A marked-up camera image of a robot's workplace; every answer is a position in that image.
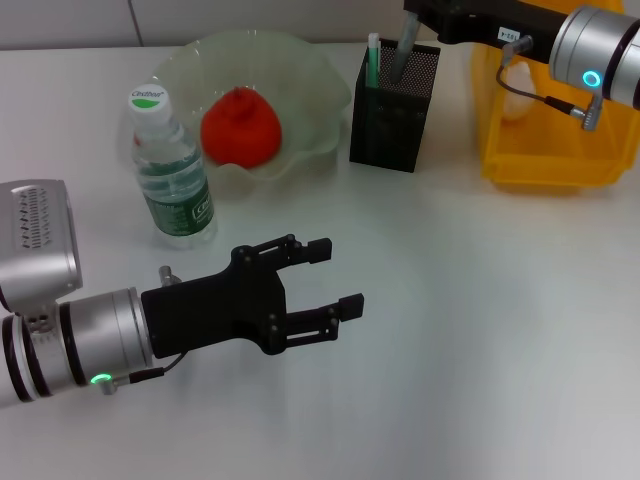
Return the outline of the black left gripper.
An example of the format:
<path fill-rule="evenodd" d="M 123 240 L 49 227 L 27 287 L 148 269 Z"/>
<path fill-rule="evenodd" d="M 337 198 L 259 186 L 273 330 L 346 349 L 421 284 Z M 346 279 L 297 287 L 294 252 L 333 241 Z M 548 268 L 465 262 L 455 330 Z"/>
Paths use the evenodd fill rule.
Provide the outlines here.
<path fill-rule="evenodd" d="M 263 353 L 338 339 L 339 326 L 361 318 L 359 293 L 316 309 L 287 312 L 278 270 L 317 264 L 332 257 L 329 238 L 307 244 L 293 234 L 232 251 L 228 267 L 215 275 L 141 294 L 153 354 L 157 358 L 234 339 L 255 343 Z"/>

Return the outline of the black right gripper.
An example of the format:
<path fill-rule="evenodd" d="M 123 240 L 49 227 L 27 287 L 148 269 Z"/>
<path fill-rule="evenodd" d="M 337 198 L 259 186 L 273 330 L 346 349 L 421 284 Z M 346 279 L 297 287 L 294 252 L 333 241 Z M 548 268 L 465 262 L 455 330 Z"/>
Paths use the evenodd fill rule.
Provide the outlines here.
<path fill-rule="evenodd" d="M 547 64 L 566 13 L 512 0 L 406 0 L 404 10 L 446 45 L 484 44 L 497 49 L 524 36 L 533 47 L 524 57 Z"/>

